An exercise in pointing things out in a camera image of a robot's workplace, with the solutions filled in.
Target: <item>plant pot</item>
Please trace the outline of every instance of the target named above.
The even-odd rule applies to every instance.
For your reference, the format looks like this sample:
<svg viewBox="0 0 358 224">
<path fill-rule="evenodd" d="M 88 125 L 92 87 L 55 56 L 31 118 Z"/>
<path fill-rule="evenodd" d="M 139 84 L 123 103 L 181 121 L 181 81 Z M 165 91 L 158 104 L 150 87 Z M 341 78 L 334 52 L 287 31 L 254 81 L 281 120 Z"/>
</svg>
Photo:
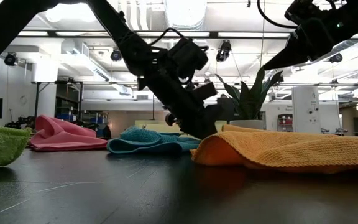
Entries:
<svg viewBox="0 0 358 224">
<path fill-rule="evenodd" d="M 242 128 L 264 129 L 264 122 L 259 120 L 230 121 L 230 125 Z"/>
</svg>

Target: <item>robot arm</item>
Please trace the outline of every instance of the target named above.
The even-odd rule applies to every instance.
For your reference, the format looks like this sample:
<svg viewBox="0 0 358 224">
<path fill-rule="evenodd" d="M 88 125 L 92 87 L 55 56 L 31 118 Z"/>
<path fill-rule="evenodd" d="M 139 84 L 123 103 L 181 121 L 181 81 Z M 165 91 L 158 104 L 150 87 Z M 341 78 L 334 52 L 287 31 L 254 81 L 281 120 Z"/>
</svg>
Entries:
<svg viewBox="0 0 358 224">
<path fill-rule="evenodd" d="M 329 53 L 336 44 L 358 33 L 358 0 L 347 0 L 339 9 L 320 10 L 313 0 L 294 0 L 285 17 L 298 25 L 287 46 L 265 70 L 314 61 Z"/>
<path fill-rule="evenodd" d="M 118 13 L 107 0 L 3 0 L 0 3 L 0 54 L 37 13 L 59 3 L 80 2 L 89 5 L 115 41 L 129 71 L 138 77 L 139 89 L 148 87 L 171 112 L 169 123 L 176 122 L 183 132 L 200 139 L 216 133 L 214 122 L 222 109 L 218 105 L 204 107 L 203 102 L 216 94 L 213 84 L 195 90 L 183 88 L 191 82 L 195 70 L 202 69 L 208 61 L 203 49 L 183 36 L 170 50 L 147 44 L 126 26 L 124 14 Z M 182 83 L 179 78 L 188 81 Z"/>
</svg>

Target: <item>towel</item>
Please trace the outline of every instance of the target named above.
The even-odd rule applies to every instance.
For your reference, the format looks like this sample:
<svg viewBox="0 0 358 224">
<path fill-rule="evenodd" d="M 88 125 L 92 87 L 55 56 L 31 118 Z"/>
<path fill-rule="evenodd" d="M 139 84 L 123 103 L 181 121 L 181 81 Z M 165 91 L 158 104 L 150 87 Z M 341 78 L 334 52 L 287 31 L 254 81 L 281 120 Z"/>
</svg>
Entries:
<svg viewBox="0 0 358 224">
<path fill-rule="evenodd" d="M 108 143 L 108 150 L 115 154 L 135 152 L 179 154 L 196 149 L 200 140 L 180 137 L 180 133 L 158 133 L 131 126 L 117 139 Z"/>
<path fill-rule="evenodd" d="M 29 140 L 30 130 L 0 127 L 0 166 L 15 161 Z"/>
<path fill-rule="evenodd" d="M 78 125 L 41 115 L 35 120 L 38 131 L 30 140 L 35 151 L 71 151 L 105 149 L 107 141 L 96 132 Z"/>
<path fill-rule="evenodd" d="M 221 133 L 204 139 L 192 154 L 196 163 L 209 166 L 333 174 L 358 169 L 358 137 L 225 125 Z"/>
</svg>

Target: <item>table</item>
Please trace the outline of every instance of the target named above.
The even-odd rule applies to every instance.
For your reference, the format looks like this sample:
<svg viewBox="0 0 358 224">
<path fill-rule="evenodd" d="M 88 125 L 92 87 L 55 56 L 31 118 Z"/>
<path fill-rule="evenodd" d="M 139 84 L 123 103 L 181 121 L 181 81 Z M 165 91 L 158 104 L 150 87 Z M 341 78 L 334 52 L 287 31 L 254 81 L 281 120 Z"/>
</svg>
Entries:
<svg viewBox="0 0 358 224">
<path fill-rule="evenodd" d="M 205 167 L 190 155 L 25 150 L 0 167 L 0 223 L 358 223 L 358 172 Z"/>
</svg>

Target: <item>teal towel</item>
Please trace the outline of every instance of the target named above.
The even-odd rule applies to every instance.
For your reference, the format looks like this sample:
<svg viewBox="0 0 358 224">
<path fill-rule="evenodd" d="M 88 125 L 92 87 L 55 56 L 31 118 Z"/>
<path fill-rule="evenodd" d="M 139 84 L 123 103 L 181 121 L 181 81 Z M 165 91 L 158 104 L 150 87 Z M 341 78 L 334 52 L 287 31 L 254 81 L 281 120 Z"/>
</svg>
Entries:
<svg viewBox="0 0 358 224">
<path fill-rule="evenodd" d="M 132 126 L 120 138 L 108 142 L 107 149 L 115 154 L 137 152 L 178 154 L 197 149 L 200 140 L 180 137 L 179 133 L 158 133 Z"/>
</svg>

